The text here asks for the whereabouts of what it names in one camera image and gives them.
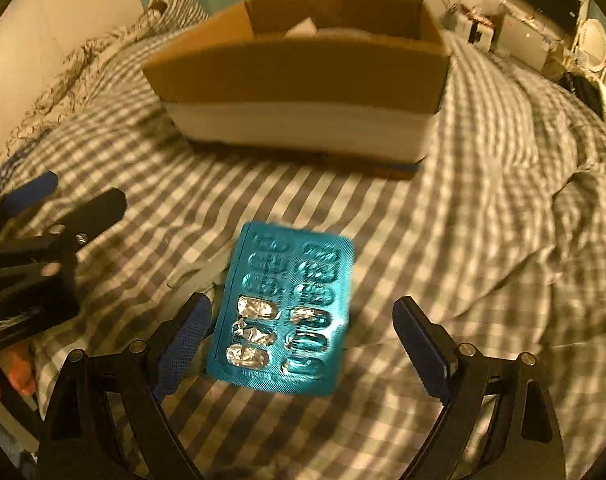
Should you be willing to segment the person's left hand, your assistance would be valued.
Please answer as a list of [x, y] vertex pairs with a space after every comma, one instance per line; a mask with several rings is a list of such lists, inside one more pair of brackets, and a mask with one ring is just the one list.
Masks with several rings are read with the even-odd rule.
[[0, 368], [10, 385], [23, 396], [32, 396], [37, 387], [32, 350], [21, 341], [0, 351]]

